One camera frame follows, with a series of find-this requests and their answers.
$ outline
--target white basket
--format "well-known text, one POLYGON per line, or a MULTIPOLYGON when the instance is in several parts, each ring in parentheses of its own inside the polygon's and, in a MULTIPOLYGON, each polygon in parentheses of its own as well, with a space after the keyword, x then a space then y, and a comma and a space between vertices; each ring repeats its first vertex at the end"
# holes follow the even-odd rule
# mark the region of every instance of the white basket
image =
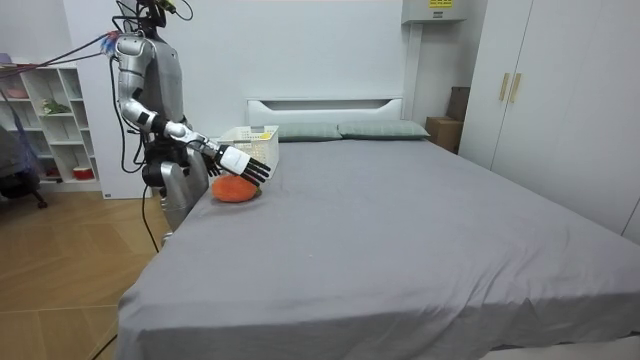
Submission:
POLYGON ((218 144, 233 146, 271 168, 271 177, 278 166, 277 126, 238 126, 218 139, 218 144))

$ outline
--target shelving unit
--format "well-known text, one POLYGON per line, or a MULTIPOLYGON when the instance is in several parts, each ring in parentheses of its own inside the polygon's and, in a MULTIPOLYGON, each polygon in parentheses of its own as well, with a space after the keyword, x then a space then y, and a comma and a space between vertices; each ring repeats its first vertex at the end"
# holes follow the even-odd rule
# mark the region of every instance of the shelving unit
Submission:
POLYGON ((24 90, 27 99, 0 99, 0 126, 17 135, 9 105, 13 106, 27 133, 40 165, 43 188, 53 191, 99 191, 98 167, 87 121, 78 72, 73 67, 37 69, 0 80, 0 88, 24 90), (45 115, 44 100, 53 99, 70 112, 45 115), (93 170, 94 179, 77 180, 75 167, 93 170))

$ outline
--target gray bed sheet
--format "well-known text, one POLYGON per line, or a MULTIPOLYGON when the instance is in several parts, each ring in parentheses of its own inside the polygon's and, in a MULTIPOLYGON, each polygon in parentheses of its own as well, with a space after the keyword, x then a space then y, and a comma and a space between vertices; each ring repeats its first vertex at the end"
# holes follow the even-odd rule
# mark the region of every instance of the gray bed sheet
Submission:
POLYGON ((280 145, 119 309, 120 360, 477 359, 640 330, 640 246, 428 142, 280 145))

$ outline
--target headboard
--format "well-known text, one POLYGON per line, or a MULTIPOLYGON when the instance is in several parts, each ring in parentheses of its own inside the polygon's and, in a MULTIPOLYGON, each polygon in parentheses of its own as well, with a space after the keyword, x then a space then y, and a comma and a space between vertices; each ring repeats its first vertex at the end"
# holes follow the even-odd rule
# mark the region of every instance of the headboard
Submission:
POLYGON ((293 123, 342 123, 354 120, 400 120, 402 98, 379 99, 249 99, 251 126, 293 123))

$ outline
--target cabinet handle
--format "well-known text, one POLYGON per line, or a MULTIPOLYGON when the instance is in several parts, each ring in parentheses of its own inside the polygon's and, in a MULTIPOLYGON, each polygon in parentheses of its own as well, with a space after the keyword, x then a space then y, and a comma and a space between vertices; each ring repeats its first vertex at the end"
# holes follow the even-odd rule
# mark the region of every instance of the cabinet handle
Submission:
POLYGON ((518 94, 518 88, 520 88, 520 79, 522 78, 522 74, 516 74, 516 79, 513 81, 513 90, 511 90, 511 98, 509 102, 515 104, 516 95, 518 94))
POLYGON ((500 101, 504 101, 504 96, 507 93, 507 85, 509 85, 510 77, 510 73, 504 73, 504 78, 502 79, 502 89, 500 89, 500 101))

